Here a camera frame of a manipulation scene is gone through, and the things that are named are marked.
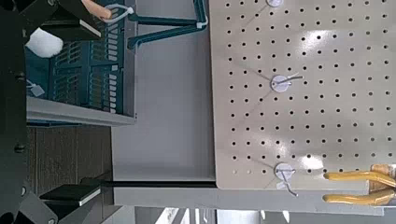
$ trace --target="yellow pliers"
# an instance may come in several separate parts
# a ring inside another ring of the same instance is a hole
[[[371,180],[391,187],[391,189],[381,189],[368,195],[349,194],[326,194],[323,200],[326,203],[353,203],[361,205],[386,205],[396,196],[396,180],[388,175],[373,171],[353,171],[344,173],[327,173],[324,178],[329,180]]]

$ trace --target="plastic crate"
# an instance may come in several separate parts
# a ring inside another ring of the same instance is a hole
[[[106,6],[124,1],[97,3]],[[26,50],[27,76],[46,91],[40,98],[122,114],[124,20],[105,24],[93,19],[101,40],[66,42],[61,53],[50,60]]]

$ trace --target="white pegboard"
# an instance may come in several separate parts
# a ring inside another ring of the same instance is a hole
[[[217,181],[275,189],[364,189],[325,172],[394,163],[395,1],[210,1]],[[299,73],[286,92],[277,75]]]

